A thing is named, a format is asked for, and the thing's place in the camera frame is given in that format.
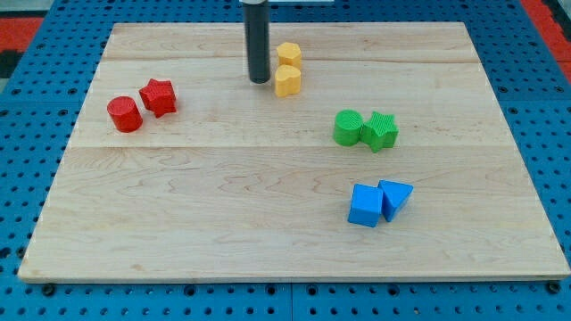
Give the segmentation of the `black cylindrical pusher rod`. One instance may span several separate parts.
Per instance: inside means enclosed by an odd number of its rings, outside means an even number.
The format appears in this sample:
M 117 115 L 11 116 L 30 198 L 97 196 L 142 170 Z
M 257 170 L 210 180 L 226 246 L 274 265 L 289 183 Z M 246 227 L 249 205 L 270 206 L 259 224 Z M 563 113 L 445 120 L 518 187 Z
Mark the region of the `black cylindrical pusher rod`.
M 244 36 L 249 79 L 263 84 L 270 79 L 269 3 L 267 0 L 244 0 Z

